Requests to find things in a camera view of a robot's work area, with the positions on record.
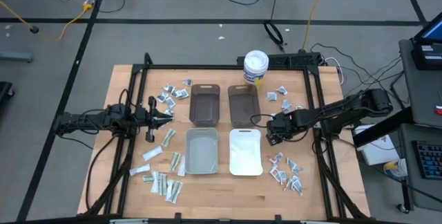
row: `keyboard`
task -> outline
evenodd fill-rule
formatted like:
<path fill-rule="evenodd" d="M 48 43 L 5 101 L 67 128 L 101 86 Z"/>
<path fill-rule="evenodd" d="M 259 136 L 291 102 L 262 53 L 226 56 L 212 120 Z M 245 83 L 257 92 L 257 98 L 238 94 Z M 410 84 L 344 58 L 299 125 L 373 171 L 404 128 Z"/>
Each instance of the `keyboard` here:
<path fill-rule="evenodd" d="M 306 66 L 317 66 L 320 61 L 320 53 L 296 53 L 282 55 L 268 55 L 269 67 L 272 68 L 304 68 Z M 236 64 L 244 66 L 244 58 L 238 57 Z"/>
<path fill-rule="evenodd" d="M 412 141 L 422 178 L 442 180 L 442 142 Z"/>

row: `white plastic tray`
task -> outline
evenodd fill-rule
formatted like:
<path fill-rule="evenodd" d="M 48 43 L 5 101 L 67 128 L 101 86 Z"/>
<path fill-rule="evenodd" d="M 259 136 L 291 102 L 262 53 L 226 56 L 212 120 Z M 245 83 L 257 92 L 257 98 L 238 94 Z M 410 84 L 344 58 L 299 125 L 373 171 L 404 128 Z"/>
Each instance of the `white plastic tray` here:
<path fill-rule="evenodd" d="M 230 173 L 235 176 L 259 176 L 261 165 L 261 132 L 255 129 L 233 129 L 230 132 Z"/>

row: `screen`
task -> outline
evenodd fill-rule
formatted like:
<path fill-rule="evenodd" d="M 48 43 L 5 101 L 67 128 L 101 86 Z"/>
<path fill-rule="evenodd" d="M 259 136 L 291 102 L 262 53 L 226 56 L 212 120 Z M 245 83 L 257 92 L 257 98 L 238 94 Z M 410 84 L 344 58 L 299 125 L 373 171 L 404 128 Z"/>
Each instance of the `screen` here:
<path fill-rule="evenodd" d="M 442 40 L 442 20 L 439 21 L 433 28 L 429 29 L 423 38 Z"/>

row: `wooden table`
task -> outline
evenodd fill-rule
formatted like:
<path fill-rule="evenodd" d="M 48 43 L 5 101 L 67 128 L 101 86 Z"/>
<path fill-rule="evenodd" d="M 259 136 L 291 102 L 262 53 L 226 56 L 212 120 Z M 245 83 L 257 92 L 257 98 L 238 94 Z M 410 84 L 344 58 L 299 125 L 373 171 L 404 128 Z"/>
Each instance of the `wooden table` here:
<path fill-rule="evenodd" d="M 131 66 L 115 66 L 105 106 L 115 104 L 119 94 L 128 86 L 131 75 Z M 160 171 L 168 175 L 168 179 L 179 180 L 184 183 L 177 203 L 166 202 L 163 196 L 150 193 L 151 184 L 144 184 L 142 176 L 151 174 L 146 172 L 130 177 L 124 217 L 127 218 L 173 218 L 176 212 L 182 213 L 182 218 L 231 218 L 231 219 L 274 219 L 275 214 L 280 214 L 283 220 L 325 220 L 325 208 L 323 192 L 320 186 L 320 178 L 316 156 L 311 150 L 313 135 L 311 132 L 303 141 L 297 143 L 283 142 L 271 147 L 265 138 L 266 131 L 260 129 L 261 159 L 264 172 L 261 176 L 233 176 L 229 171 L 229 132 L 232 130 L 229 113 L 229 97 L 227 88 L 231 85 L 243 84 L 242 71 L 230 70 L 184 70 L 184 69 L 151 69 L 147 72 L 147 81 L 143 107 L 147 108 L 147 97 L 157 96 L 167 83 L 177 88 L 190 87 L 182 84 L 185 78 L 192 78 L 194 84 L 218 84 L 220 86 L 220 122 L 216 127 L 218 131 L 218 156 L 219 169 L 213 175 L 189 175 L 177 176 L 177 172 L 170 172 L 169 167 L 173 152 L 185 153 L 185 135 L 189 128 L 194 127 L 189 120 L 190 98 L 176 100 L 175 120 L 155 131 L 156 142 L 148 143 L 144 140 L 146 128 L 142 128 L 142 134 L 137 136 L 132 168 L 145 165 L 142 154 L 160 145 L 166 132 L 172 128 L 177 133 L 171 139 L 169 147 L 163 147 L 164 152 L 148 163 L 151 171 Z M 280 112 L 283 99 L 289 100 L 293 106 L 307 107 L 305 83 L 301 71 L 268 71 L 265 75 L 261 88 L 258 90 L 261 113 Z M 320 67 L 320 79 L 323 88 L 325 103 L 329 104 L 342 99 L 342 91 L 338 81 L 336 68 Z M 279 86 L 288 90 L 287 95 L 278 94 L 277 102 L 267 100 L 267 91 L 275 91 Z M 315 105 L 318 106 L 316 89 L 313 88 Z M 165 103 L 157 105 L 159 111 L 166 109 Z M 262 117 L 261 123 L 265 125 L 267 117 Z M 110 139 L 111 134 L 102 131 L 97 135 L 92 158 L 100 148 Z M 341 138 L 352 142 L 349 131 L 343 131 Z M 97 159 L 93 167 L 90 184 L 90 201 L 93 203 L 102 193 L 109 182 L 115 147 L 114 141 L 106 148 Z M 348 144 L 335 142 L 333 144 L 336 154 L 336 162 L 339 170 L 340 183 L 350 198 L 359 209 L 369 216 L 367 199 L 359 170 L 358 161 L 354 149 Z M 283 191 L 275 179 L 269 173 L 271 163 L 269 158 L 283 152 L 284 159 L 280 162 L 280 168 L 289 176 L 288 166 L 285 164 L 287 157 L 304 167 L 299 177 L 302 183 L 304 195 L 291 190 Z M 337 206 L 334 190 L 329 186 L 330 198 L 334 215 L 337 216 Z M 114 193 L 113 210 L 116 212 L 120 187 L 117 186 Z M 85 212 L 84 191 L 79 203 L 78 212 Z"/>

